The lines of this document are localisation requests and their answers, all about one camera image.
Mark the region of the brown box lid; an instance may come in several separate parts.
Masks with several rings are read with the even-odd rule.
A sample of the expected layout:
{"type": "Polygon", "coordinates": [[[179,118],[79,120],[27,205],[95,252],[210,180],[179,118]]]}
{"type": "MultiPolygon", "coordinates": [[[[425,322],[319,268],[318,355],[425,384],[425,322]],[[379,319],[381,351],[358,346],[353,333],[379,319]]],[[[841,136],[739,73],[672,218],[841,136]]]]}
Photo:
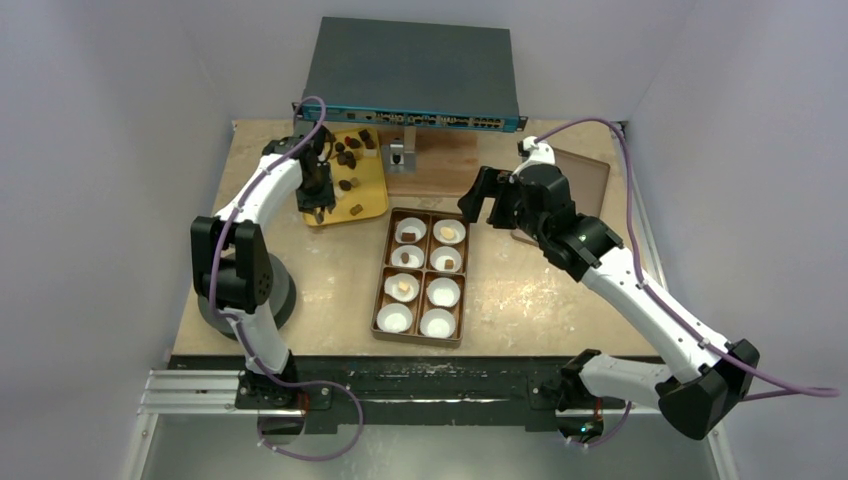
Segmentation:
{"type": "Polygon", "coordinates": [[[555,166],[567,178],[570,197],[577,213],[600,217],[611,167],[592,159],[556,147],[551,148],[555,166]]]}

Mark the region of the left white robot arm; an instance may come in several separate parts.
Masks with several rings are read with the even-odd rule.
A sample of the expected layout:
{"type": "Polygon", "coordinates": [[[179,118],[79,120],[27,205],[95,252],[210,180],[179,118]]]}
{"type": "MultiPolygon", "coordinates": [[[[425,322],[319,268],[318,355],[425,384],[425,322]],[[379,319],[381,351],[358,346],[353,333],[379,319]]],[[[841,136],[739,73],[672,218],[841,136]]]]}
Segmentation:
{"type": "Polygon", "coordinates": [[[334,208],[327,135],[314,125],[270,142],[239,193],[190,226],[194,290],[209,313],[230,327],[247,371],[265,376],[259,395],[275,409],[292,405],[302,384],[270,306],[275,274],[263,229],[290,195],[306,213],[322,216],[334,208]]]}

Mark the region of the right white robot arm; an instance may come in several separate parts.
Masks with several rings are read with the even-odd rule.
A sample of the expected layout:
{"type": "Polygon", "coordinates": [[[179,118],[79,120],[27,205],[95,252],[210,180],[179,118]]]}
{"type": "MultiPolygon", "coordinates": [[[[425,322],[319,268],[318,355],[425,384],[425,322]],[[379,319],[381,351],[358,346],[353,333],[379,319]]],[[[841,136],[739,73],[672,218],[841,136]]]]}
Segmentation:
{"type": "Polygon", "coordinates": [[[629,361],[587,349],[562,370],[564,400],[584,407],[597,397],[617,398],[659,411],[679,433],[704,439],[751,386],[758,349],[731,342],[695,319],[665,290],[654,290],[633,252],[607,224],[577,211],[567,178],[554,165],[517,173],[482,167],[458,206],[478,220],[494,201],[487,224],[520,229],[544,258],[604,299],[657,351],[659,364],[629,361]]]}

